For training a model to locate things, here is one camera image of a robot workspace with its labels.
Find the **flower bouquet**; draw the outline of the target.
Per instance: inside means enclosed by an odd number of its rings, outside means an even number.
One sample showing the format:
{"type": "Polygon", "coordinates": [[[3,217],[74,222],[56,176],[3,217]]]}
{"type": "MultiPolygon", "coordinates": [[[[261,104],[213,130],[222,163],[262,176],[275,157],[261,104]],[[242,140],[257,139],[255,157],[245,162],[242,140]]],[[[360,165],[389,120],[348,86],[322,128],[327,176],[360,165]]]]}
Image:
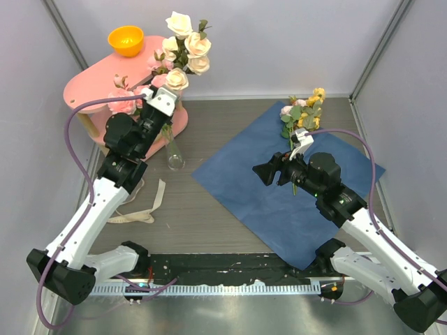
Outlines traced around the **flower bouquet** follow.
{"type": "Polygon", "coordinates": [[[291,136],[294,131],[304,128],[306,131],[312,132],[320,128],[325,89],[315,88],[308,99],[290,96],[289,100],[290,105],[284,106],[279,116],[284,123],[281,136],[288,140],[290,149],[293,149],[291,136]]]}

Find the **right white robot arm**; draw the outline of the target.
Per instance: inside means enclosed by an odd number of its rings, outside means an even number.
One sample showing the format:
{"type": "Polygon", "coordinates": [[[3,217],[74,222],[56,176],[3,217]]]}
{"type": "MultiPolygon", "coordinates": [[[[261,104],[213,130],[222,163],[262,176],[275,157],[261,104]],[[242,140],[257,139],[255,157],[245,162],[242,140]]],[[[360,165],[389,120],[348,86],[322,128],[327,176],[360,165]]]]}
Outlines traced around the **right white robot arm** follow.
{"type": "Polygon", "coordinates": [[[328,153],[275,153],[253,171],[269,186],[276,172],[278,185],[293,183],[316,198],[320,214],[359,241],[376,258],[365,259],[332,239],[317,250],[319,273],[346,274],[382,296],[399,319],[418,333],[425,332],[446,312],[446,271],[416,255],[374,214],[366,202],[342,183],[341,168],[328,153]]]}

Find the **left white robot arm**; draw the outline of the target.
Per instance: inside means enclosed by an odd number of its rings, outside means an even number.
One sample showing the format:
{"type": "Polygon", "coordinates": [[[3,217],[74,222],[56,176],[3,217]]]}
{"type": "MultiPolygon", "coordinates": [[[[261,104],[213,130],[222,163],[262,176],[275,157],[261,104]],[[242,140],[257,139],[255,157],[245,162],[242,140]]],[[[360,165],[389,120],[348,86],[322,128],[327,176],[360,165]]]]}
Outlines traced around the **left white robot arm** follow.
{"type": "Polygon", "coordinates": [[[44,251],[33,249],[28,254],[27,264],[35,278],[68,303],[80,304],[95,284],[116,275],[142,278],[148,272],[147,249],[131,241],[100,255],[91,255],[89,250],[142,179],[147,168],[143,158],[174,110],[174,103],[144,103],[138,121],[125,113],[112,115],[104,136],[109,152],[93,192],[44,251]]]}

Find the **cream rose stem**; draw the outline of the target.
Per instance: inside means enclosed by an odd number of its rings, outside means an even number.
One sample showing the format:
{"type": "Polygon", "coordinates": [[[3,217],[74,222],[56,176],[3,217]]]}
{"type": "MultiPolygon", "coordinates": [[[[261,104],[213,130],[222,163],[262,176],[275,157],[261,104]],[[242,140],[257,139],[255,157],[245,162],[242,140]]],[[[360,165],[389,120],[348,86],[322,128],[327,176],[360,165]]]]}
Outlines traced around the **cream rose stem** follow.
{"type": "Polygon", "coordinates": [[[210,69],[208,54],[212,43],[207,37],[210,28],[207,20],[200,20],[194,29],[189,15],[173,11],[166,19],[173,36],[162,42],[163,59],[173,68],[166,74],[166,86],[184,91],[189,86],[189,75],[203,75],[210,69]]]}

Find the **blue wrapping paper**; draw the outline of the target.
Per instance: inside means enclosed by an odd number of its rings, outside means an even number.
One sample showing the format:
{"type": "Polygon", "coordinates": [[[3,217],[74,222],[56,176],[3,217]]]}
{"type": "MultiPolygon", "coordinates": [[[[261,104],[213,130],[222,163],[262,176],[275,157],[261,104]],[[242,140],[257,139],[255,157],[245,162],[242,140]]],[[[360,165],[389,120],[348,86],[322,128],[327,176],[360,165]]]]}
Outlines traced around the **blue wrapping paper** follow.
{"type": "Polygon", "coordinates": [[[252,170],[290,149],[280,135],[283,106],[277,101],[192,176],[283,261],[306,269],[339,229],[320,215],[314,196],[290,184],[265,186],[252,170]]]}

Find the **beige printed ribbon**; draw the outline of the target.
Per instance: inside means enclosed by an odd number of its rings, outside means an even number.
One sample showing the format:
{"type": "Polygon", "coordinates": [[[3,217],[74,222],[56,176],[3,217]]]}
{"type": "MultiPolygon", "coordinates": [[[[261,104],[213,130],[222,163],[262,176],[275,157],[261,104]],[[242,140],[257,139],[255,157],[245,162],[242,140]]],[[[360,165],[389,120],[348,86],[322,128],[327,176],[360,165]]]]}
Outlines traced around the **beige printed ribbon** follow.
{"type": "Polygon", "coordinates": [[[131,204],[136,200],[139,202],[139,193],[145,188],[145,180],[138,183],[137,188],[128,196],[122,205],[113,213],[112,218],[109,218],[107,223],[112,225],[127,224],[127,223],[146,223],[152,224],[155,222],[153,213],[162,205],[166,190],[166,183],[159,179],[156,187],[155,196],[152,202],[140,201],[140,204],[131,204]]]}

